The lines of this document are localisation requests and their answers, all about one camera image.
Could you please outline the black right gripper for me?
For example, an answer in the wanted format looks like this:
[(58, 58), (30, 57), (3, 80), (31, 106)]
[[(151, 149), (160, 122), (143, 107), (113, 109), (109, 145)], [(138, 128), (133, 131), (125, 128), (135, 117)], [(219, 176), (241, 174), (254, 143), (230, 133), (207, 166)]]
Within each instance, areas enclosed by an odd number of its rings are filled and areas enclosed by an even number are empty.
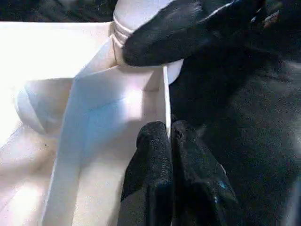
[(207, 48), (237, 47), (276, 24), (301, 17), (299, 0), (208, 0)]

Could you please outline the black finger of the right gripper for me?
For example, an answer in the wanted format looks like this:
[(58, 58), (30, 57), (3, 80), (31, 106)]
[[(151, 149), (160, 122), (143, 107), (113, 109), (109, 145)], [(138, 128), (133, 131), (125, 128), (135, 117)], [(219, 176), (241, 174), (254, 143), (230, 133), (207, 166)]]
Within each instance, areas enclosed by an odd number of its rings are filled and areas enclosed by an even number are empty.
[(220, 42), (208, 27), (201, 0), (174, 0), (126, 40), (122, 57), (130, 66), (157, 66), (190, 56)]

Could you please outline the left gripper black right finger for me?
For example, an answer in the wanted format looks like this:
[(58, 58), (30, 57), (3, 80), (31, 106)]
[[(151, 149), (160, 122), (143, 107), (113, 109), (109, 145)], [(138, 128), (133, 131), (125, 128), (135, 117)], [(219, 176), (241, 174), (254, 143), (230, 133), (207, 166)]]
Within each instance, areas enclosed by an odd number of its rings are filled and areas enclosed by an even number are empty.
[(186, 121), (171, 130), (175, 226), (240, 226), (242, 211), (222, 165)]

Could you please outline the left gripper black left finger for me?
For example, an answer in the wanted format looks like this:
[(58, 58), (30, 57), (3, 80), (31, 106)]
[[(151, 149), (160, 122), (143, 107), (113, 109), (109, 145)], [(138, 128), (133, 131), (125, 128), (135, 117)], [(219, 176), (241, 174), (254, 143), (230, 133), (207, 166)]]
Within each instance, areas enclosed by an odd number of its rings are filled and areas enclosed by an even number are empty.
[(171, 146), (165, 124), (144, 125), (126, 169), (119, 209), (121, 226), (169, 226), (174, 207)]

